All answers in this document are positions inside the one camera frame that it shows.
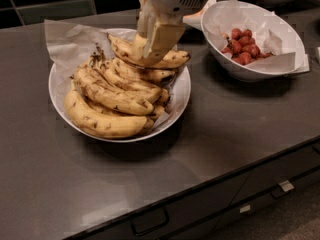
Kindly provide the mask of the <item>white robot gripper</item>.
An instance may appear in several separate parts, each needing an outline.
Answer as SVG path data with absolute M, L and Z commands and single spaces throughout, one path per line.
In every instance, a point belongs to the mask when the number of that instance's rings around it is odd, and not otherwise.
M 198 12 L 208 0 L 139 0 L 137 31 L 147 39 L 146 59 L 159 62 L 180 40 L 185 31 L 182 21 L 165 22 L 157 12 L 169 15 L 188 15 Z

